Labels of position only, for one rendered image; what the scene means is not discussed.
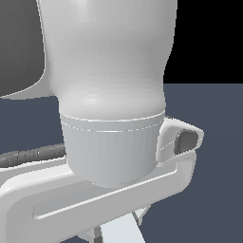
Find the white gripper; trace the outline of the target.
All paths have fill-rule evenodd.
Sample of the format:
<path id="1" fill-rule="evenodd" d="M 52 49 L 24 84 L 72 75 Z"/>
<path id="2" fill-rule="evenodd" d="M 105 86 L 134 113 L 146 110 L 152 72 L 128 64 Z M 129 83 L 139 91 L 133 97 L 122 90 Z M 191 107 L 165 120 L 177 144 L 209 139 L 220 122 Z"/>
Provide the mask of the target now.
<path id="1" fill-rule="evenodd" d="M 95 186 L 65 164 L 10 178 L 0 187 L 0 243 L 57 243 L 76 234 L 89 243 L 102 236 L 103 243 L 145 243 L 129 213 L 183 191 L 195 162 L 189 151 L 120 189 Z"/>

